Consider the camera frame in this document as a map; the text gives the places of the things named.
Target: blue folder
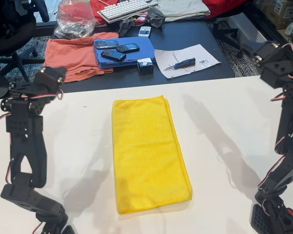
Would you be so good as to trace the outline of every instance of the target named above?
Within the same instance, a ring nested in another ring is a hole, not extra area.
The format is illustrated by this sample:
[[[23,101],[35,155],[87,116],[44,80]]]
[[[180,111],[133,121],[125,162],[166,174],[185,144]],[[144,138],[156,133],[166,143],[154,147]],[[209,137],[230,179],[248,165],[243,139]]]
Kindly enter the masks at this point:
[[[110,60],[108,58],[103,58],[101,56],[101,53],[103,50],[98,50],[95,46],[93,46],[94,53],[96,55],[97,64],[102,69],[111,68],[111,67],[123,67],[123,66],[136,65],[138,59],[145,59],[145,58],[151,58],[152,62],[155,62],[154,47],[148,37],[115,38],[115,39],[108,39],[108,40],[116,40],[119,43],[119,45],[136,43],[140,47],[140,50],[137,52],[126,54],[126,58],[122,62],[117,62],[117,61]]]

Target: screwdriver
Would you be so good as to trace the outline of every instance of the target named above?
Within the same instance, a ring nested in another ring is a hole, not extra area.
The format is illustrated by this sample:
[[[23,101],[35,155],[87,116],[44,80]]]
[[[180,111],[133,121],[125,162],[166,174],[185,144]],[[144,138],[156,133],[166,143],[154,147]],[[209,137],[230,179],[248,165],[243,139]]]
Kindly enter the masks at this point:
[[[191,58],[191,59],[187,59],[182,62],[176,63],[175,65],[166,68],[164,71],[167,71],[169,69],[179,69],[183,67],[190,67],[194,65],[195,65],[195,58]]]

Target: black desk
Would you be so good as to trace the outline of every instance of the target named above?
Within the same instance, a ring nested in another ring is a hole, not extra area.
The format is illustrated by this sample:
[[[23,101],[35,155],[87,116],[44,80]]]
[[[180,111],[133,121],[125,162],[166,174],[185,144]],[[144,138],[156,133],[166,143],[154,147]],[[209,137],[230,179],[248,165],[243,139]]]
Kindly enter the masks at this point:
[[[139,29],[140,27],[132,27],[127,32],[126,37],[137,37]],[[106,31],[106,28],[98,28],[95,30],[96,33],[103,31]],[[111,74],[65,83],[63,85],[64,92],[117,89],[234,77],[232,68],[226,61],[216,40],[203,21],[171,22],[166,23],[162,30],[152,28],[150,40],[154,48],[160,50],[180,50],[189,46],[201,44],[211,55],[220,61],[221,64],[173,79],[166,79],[156,64],[154,65],[154,74],[146,76],[139,76],[137,66],[118,67],[114,68],[114,72]]]

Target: mobile phone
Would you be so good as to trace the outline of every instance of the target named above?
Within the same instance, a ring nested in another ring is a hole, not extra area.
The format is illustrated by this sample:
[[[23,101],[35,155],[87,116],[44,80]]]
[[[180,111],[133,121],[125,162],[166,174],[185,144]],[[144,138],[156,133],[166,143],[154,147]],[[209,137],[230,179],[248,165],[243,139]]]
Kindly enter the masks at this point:
[[[107,59],[118,61],[118,62],[121,62],[126,58],[125,54],[122,54],[114,50],[109,50],[109,49],[103,50],[101,53],[101,56]]]
[[[126,53],[130,53],[130,52],[139,51],[140,48],[137,44],[132,43],[132,44],[126,44],[126,45],[119,45],[116,47],[116,50],[118,52],[126,54]]]
[[[112,49],[119,46],[118,42],[115,40],[96,40],[94,42],[94,46],[100,50],[100,49]]]
[[[150,32],[151,32],[151,27],[141,27],[138,36],[148,37],[150,35]]]

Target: white table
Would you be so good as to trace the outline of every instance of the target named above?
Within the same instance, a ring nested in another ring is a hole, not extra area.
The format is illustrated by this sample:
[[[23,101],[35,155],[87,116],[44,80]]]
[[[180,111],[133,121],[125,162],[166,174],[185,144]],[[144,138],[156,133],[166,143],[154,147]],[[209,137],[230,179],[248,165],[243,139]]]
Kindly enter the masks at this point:
[[[249,219],[256,186],[279,158],[273,148],[281,103],[269,102],[279,92],[248,77],[65,94],[42,113],[48,173],[37,190],[64,204],[78,234],[255,233]],[[193,199],[119,215],[112,103],[159,95],[170,104]],[[8,162],[0,120],[0,193]],[[293,183],[282,198],[293,208]],[[0,198],[0,233],[30,234],[38,223],[34,213]]]

